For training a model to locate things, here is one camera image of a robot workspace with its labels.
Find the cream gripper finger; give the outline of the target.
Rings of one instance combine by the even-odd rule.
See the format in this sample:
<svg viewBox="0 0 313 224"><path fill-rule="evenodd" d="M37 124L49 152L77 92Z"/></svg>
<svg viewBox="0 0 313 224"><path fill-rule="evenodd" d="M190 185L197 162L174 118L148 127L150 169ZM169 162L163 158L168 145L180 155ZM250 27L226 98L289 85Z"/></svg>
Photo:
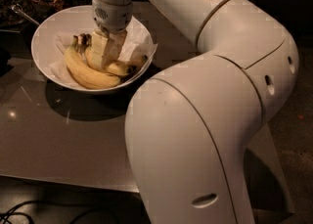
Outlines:
<svg viewBox="0 0 313 224"><path fill-rule="evenodd" d="M92 64L96 69L103 67L103 59L109 39L100 30L94 30L91 36L91 57Z"/></svg>
<svg viewBox="0 0 313 224"><path fill-rule="evenodd" d="M107 33L106 37L108 41L105 48L105 62L117 60L125 43L127 31L123 30L120 33Z"/></svg>

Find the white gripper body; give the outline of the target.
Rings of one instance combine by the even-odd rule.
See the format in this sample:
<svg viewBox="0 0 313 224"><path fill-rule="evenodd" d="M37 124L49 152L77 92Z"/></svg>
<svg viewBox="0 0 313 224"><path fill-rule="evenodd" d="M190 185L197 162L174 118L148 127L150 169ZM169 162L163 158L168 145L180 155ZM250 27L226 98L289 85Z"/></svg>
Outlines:
<svg viewBox="0 0 313 224"><path fill-rule="evenodd" d="M92 16L101 31L121 33L132 19L132 4L115 5L101 0L92 0Z"/></svg>

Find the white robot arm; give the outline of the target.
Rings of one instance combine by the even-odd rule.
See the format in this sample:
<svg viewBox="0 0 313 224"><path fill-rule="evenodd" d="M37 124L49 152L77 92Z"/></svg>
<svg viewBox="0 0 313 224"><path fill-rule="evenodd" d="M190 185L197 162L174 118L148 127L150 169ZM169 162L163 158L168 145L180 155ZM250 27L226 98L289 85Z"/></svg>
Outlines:
<svg viewBox="0 0 313 224"><path fill-rule="evenodd" d="M125 142L151 224L254 224L244 154L296 82L291 34L248 0L149 0L197 48L148 79ZM125 29L132 0L94 0L97 26Z"/></svg>

